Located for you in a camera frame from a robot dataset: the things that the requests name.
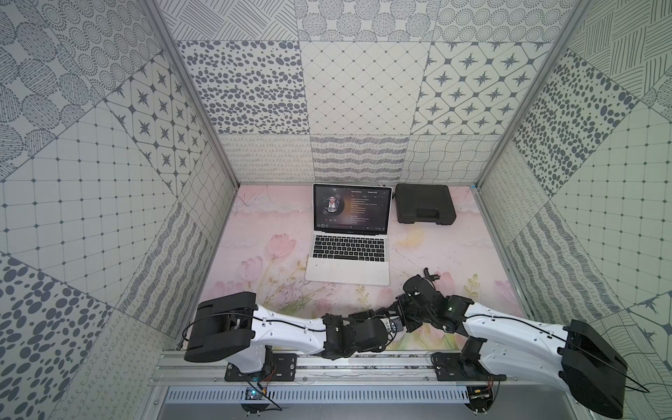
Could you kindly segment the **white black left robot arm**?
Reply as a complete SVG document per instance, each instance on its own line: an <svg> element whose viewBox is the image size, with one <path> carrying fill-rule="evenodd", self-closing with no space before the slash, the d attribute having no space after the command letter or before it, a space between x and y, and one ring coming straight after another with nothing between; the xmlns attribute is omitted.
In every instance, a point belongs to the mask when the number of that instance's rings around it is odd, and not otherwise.
<svg viewBox="0 0 672 420"><path fill-rule="evenodd" d="M401 328L399 320L372 311L296 318L259 306L254 292L239 292L198 305L194 321L183 332L185 360L226 361L243 374L256 374L268 370L273 348L333 361L382 352Z"/></svg>

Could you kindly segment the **black mouse battery cover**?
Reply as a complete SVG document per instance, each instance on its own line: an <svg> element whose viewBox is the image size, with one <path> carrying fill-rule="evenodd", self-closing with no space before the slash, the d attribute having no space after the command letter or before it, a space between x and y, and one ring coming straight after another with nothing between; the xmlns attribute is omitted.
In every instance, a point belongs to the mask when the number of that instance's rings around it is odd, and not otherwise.
<svg viewBox="0 0 672 420"><path fill-rule="evenodd" d="M429 282L431 282L431 283L434 283L434 282L436 282L436 281L438 281L438 280L440 279L440 275L439 275L439 274L432 274L432 273L430 273L430 270L429 270L428 268L424 268L424 269L423 269L423 275L424 275L423 277L424 277L427 281L429 281Z"/></svg>

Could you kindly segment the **black wireless mouse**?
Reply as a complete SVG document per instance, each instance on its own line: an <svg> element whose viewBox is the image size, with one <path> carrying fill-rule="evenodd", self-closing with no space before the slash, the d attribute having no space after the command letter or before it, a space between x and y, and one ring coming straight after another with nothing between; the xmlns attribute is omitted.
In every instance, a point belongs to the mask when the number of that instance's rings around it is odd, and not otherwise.
<svg viewBox="0 0 672 420"><path fill-rule="evenodd" d="M404 330L404 322L397 317L386 317L386 316L376 316L378 320L381 320L383 322L383 325L386 328L386 331L388 334L398 334Z"/></svg>

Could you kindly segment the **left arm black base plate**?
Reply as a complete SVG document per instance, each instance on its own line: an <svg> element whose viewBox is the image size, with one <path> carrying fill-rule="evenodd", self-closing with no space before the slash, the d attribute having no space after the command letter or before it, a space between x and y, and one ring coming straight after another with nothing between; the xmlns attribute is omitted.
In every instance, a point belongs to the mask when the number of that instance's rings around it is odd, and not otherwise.
<svg viewBox="0 0 672 420"><path fill-rule="evenodd" d="M235 364L229 363L224 381L227 383L293 382L297 370L298 356L295 353L266 353L262 367L250 373L243 373Z"/></svg>

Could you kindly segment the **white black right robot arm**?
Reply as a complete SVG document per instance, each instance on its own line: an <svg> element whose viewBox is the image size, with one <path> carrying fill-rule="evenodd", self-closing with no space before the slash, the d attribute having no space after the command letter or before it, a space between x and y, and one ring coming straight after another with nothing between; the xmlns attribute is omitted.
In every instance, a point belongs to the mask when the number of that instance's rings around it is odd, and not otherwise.
<svg viewBox="0 0 672 420"><path fill-rule="evenodd" d="M428 324L461 335L462 354L491 376L549 385L600 416L623 417L628 364L586 322L562 326L507 315L468 297L445 296L419 275L402 289L388 310L407 332Z"/></svg>

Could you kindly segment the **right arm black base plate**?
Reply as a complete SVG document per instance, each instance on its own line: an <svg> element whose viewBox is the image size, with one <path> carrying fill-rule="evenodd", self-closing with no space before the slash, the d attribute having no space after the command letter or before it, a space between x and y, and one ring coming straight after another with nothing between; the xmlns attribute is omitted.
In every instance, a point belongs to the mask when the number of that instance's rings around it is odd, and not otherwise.
<svg viewBox="0 0 672 420"><path fill-rule="evenodd" d="M433 353L430 357L439 382L505 382L505 374L492 374L481 365L485 339L470 337L460 353Z"/></svg>

